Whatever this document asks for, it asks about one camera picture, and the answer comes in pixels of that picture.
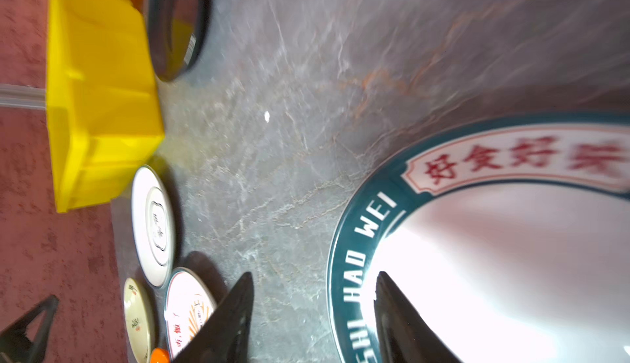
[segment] white bowl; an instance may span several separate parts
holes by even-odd
[[[134,177],[131,221],[144,276],[151,285],[160,288],[173,269],[175,223],[164,184],[148,166],[139,168]]]

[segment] plate logo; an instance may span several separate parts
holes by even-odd
[[[458,139],[408,160],[403,180],[438,195],[499,178],[561,180],[607,191],[630,187],[630,137],[602,127],[531,127]]]

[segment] plate with chinese characters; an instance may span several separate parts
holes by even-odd
[[[134,358],[138,363],[149,363],[149,354],[154,343],[153,312],[144,289],[132,278],[125,281],[123,308]]]
[[[164,184],[146,165],[134,177],[131,220],[142,271],[154,287],[160,288],[173,268],[175,222]]]
[[[199,333],[216,306],[197,274],[184,267],[173,271],[164,307],[171,360]]]
[[[380,362],[386,271],[463,363],[630,360],[630,116],[533,115],[441,132],[358,189],[331,244],[342,362]]]

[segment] large plate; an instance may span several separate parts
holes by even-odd
[[[353,196],[330,249],[342,361],[381,361],[379,271],[464,363],[629,361],[629,124],[499,119],[391,157]]]

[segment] small plate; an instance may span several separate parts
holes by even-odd
[[[149,363],[149,352],[153,349],[153,315],[147,295],[138,283],[128,278],[123,292],[125,327],[131,350],[138,363]]]
[[[142,271],[151,285],[160,288],[173,268],[175,225],[164,184],[146,165],[134,177],[131,216]]]
[[[164,305],[171,360],[199,332],[216,306],[214,298],[197,274],[184,267],[175,269],[168,284]]]

